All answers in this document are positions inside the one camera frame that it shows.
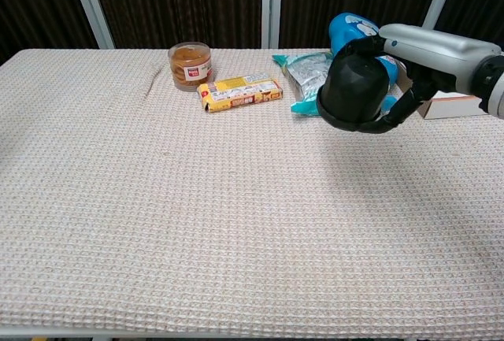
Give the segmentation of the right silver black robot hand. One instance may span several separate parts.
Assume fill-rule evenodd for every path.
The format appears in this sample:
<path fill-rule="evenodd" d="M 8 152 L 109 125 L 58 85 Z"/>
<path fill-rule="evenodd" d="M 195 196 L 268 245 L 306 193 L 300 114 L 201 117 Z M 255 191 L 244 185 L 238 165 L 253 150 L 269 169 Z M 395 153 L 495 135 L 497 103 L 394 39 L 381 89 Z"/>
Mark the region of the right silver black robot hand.
<path fill-rule="evenodd" d="M 354 39 L 335 57 L 352 54 L 365 57 L 389 55 L 418 67 L 454 76 L 454 82 L 445 87 L 436 87 L 435 80 L 426 78 L 424 73 L 420 73 L 419 78 L 411 76 L 413 85 L 387 113 L 378 117 L 390 130 L 399 126 L 438 91 L 475 96 L 472 81 L 478 66 L 488 57 L 504 55 L 501 47 L 494 43 L 407 24 L 388 24 L 377 35 Z"/>

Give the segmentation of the black dice cup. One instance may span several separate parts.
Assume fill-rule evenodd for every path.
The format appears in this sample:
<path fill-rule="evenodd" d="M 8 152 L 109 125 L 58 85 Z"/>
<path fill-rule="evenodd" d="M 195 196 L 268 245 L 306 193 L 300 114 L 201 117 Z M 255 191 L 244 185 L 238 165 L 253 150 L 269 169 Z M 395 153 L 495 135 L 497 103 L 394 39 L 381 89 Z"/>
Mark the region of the black dice cup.
<path fill-rule="evenodd" d="M 317 97 L 352 106 L 362 119 L 370 119 L 379 117 L 388 89 L 389 77 L 380 61 L 352 54 L 333 60 Z"/>

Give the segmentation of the black round tray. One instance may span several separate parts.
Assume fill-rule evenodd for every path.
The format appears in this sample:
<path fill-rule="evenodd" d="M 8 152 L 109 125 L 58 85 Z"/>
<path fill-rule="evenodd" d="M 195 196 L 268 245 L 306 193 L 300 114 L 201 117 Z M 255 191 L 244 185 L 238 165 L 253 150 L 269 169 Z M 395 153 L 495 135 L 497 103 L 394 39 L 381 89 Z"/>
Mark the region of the black round tray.
<path fill-rule="evenodd" d="M 377 117 L 362 119 L 360 113 L 355 113 L 352 106 L 323 101 L 317 97 L 317 108 L 322 118 L 333 128 L 346 132 L 360 132 L 368 134 L 383 134 L 390 128 Z"/>

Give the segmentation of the blue detergent bottle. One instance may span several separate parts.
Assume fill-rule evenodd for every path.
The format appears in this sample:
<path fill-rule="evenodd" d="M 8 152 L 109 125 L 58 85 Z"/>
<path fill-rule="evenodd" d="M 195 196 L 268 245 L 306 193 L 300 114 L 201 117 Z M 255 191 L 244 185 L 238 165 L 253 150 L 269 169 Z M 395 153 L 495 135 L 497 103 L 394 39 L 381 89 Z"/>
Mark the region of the blue detergent bottle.
<path fill-rule="evenodd" d="M 379 27 L 372 21 L 353 13 L 340 13 L 332 19 L 328 26 L 328 36 L 331 51 L 334 55 L 350 41 L 374 36 L 379 33 Z M 389 86 L 393 87 L 398 79 L 398 65 L 393 57 L 382 55 L 376 58 L 387 70 Z"/>

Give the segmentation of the teal silver snack bag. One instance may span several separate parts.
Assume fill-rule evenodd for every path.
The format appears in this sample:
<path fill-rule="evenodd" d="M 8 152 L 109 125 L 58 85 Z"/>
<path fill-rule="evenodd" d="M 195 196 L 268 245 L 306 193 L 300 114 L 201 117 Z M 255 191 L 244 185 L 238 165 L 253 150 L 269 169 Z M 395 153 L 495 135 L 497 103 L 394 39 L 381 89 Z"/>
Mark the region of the teal silver snack bag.
<path fill-rule="evenodd" d="M 297 89 L 296 100 L 291 111 L 303 116 L 318 116 L 317 92 L 324 85 L 333 60 L 329 52 L 300 55 L 274 55 L 273 60 L 283 70 L 283 74 Z M 381 106 L 381 114 L 388 112 L 397 102 L 389 86 Z"/>

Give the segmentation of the yellow biscuit pack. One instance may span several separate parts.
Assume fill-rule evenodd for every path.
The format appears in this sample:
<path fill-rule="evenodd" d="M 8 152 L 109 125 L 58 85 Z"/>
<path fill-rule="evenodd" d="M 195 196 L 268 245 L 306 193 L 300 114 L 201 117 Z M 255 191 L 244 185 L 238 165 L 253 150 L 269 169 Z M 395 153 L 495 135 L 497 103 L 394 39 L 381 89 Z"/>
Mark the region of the yellow biscuit pack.
<path fill-rule="evenodd" d="M 267 73 L 204 83 L 198 87 L 197 93 L 207 113 L 269 102 L 284 96 L 283 89 Z"/>

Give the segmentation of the clear jar of cookies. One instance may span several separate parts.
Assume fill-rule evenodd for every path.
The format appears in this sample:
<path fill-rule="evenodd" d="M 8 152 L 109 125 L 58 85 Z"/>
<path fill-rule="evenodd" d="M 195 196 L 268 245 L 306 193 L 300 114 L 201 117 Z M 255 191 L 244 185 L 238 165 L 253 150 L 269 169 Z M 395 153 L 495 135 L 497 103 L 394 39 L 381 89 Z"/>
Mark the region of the clear jar of cookies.
<path fill-rule="evenodd" d="M 178 89 L 195 91 L 199 85 L 213 81 L 211 50 L 205 43 L 178 43 L 169 49 L 168 57 Z"/>

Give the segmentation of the beige waffle weave tablecloth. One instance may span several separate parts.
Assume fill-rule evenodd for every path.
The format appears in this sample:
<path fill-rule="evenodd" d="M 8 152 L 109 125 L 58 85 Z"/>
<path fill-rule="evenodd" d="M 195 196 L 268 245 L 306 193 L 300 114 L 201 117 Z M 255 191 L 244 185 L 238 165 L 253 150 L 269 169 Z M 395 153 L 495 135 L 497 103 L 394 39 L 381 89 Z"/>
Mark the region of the beige waffle weave tablecloth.
<path fill-rule="evenodd" d="M 206 113 L 163 50 L 0 65 L 0 337 L 504 339 L 504 121 Z"/>

